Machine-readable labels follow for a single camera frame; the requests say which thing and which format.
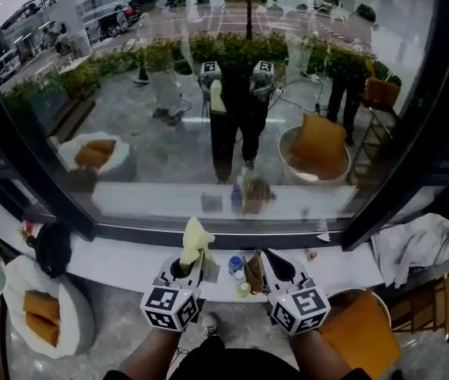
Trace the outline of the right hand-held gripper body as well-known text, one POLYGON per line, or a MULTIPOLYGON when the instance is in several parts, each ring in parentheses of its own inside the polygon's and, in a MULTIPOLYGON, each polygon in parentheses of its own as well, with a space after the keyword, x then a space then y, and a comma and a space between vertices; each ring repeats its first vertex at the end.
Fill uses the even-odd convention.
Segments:
POLYGON ((276 280, 276 284, 264 282, 271 306, 270 318, 291 336, 317 329, 330 311, 324 290, 315 284, 298 260, 280 251, 273 252, 292 263, 293 280, 276 280))

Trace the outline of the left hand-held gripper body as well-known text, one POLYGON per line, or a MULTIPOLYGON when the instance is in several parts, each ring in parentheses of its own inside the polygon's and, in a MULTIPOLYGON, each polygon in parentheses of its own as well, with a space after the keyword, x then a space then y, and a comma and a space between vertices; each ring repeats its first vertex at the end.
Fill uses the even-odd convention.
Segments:
POLYGON ((143 295, 140 308, 148 323, 158 329, 181 333, 200 311, 200 283, 203 278, 199 256, 184 270, 180 257, 164 261, 150 290, 143 295))

